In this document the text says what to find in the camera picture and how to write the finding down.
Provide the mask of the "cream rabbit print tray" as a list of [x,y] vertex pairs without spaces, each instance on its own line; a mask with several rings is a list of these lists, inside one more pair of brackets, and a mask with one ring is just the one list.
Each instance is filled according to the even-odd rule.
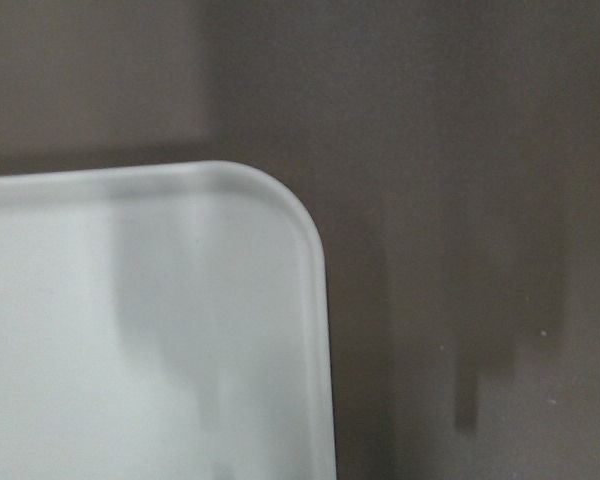
[[333,479],[322,243],[226,161],[0,176],[0,479]]

